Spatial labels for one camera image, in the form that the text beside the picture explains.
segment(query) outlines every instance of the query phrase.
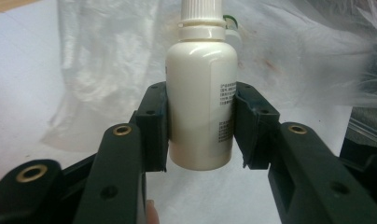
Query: white table surface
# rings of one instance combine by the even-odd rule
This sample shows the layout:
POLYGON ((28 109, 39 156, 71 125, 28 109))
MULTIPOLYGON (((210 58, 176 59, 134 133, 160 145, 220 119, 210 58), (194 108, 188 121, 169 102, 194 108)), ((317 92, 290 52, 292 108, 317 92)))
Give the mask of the white table surface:
MULTIPOLYGON (((0 13, 0 178, 26 161, 53 159, 64 168, 97 150, 102 132, 85 150, 42 143, 63 95, 57 2, 0 13)), ((351 109, 280 110, 281 122, 312 127, 338 154, 351 109)), ((242 155, 236 145, 233 150, 231 162, 213 172, 186 171, 168 160, 168 173, 147 175, 147 197, 155 200, 161 223, 280 222, 267 172, 242 169, 242 155)))

